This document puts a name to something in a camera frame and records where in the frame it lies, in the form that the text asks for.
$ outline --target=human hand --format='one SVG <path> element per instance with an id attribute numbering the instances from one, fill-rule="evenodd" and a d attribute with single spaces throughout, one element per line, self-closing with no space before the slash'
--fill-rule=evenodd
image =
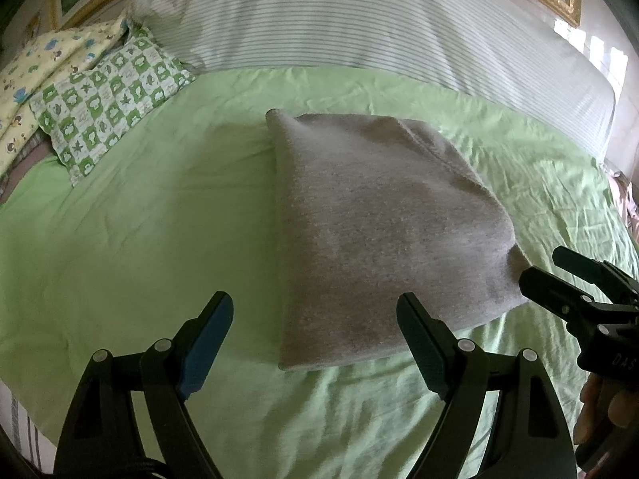
<path id="1" fill-rule="evenodd" d="M 581 389 L 579 399 L 583 403 L 581 413 L 574 424 L 573 441 L 581 445 L 590 439 L 595 429 L 595 410 L 601 392 L 603 379 L 591 373 Z M 630 425 L 639 410 L 639 392 L 623 389 L 619 391 L 608 406 L 608 418 L 617 427 L 625 429 Z"/>

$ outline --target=white striped pillowcase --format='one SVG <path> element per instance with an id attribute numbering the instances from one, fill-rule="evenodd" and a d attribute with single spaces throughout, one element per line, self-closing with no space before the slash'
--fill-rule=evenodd
<path id="1" fill-rule="evenodd" d="M 55 446 L 36 428 L 24 407 L 0 380 L 0 426 L 18 452 L 37 470 L 50 474 Z"/>
<path id="2" fill-rule="evenodd" d="M 608 81 L 509 0 L 133 0 L 133 18 L 199 73 L 384 69 L 506 105 L 605 154 Z"/>

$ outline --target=pink cloth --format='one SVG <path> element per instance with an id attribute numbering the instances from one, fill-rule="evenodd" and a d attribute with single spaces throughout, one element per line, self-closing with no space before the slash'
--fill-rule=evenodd
<path id="1" fill-rule="evenodd" d="M 633 200 L 633 187 L 626 176 L 608 174 L 608 182 L 612 191 L 612 199 L 617 207 L 619 216 L 630 231 L 630 235 L 639 243 L 639 210 Z"/>
<path id="2" fill-rule="evenodd" d="M 27 171 L 35 166 L 40 160 L 43 160 L 49 155 L 55 154 L 50 142 L 42 142 L 39 146 L 35 147 L 24 159 L 11 170 L 9 174 L 9 181 L 4 188 L 4 192 L 0 195 L 0 204 L 4 204 L 9 198 L 12 191 L 18 185 L 20 180 L 27 174 Z"/>

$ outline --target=finger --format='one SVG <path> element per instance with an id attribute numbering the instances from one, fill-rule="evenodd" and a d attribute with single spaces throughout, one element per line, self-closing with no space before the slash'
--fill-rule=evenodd
<path id="1" fill-rule="evenodd" d="M 589 402 L 595 402 L 599 397 L 599 393 L 601 392 L 601 384 L 603 383 L 603 379 L 601 376 L 596 375 L 595 373 L 590 373 L 590 376 L 584 383 L 581 388 L 581 393 L 579 394 L 579 400 L 585 404 Z"/>
<path id="2" fill-rule="evenodd" d="M 604 455 L 602 455 L 599 458 L 599 461 L 597 461 L 597 464 L 590 469 L 590 471 L 586 474 L 585 479 L 594 479 L 595 475 L 597 475 L 597 472 L 599 470 L 601 470 L 601 468 L 603 467 L 603 464 L 608 461 L 608 458 L 610 457 L 610 452 L 606 452 Z"/>
<path id="3" fill-rule="evenodd" d="M 595 424 L 595 403 L 584 404 L 574 424 L 573 441 L 575 445 L 581 445 L 590 439 Z"/>
<path id="4" fill-rule="evenodd" d="M 619 391 L 608 406 L 608 417 L 613 424 L 626 429 L 639 409 L 639 393 Z"/>

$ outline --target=pillow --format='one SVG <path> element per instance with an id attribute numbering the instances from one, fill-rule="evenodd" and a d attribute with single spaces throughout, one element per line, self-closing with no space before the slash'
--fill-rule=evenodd
<path id="1" fill-rule="evenodd" d="M 30 41 L 0 73 L 0 175 L 38 129 L 27 102 L 45 88 L 78 71 L 93 68 L 128 26 L 127 10 L 118 18 L 83 28 L 48 32 Z"/>
<path id="2" fill-rule="evenodd" d="M 49 85 L 30 106 L 75 186 L 143 116 L 193 80 L 138 27 L 95 69 Z"/>
<path id="3" fill-rule="evenodd" d="M 132 0 L 132 17 L 196 73 L 383 69 L 518 110 L 600 161 L 606 152 L 612 87 L 510 0 Z"/>

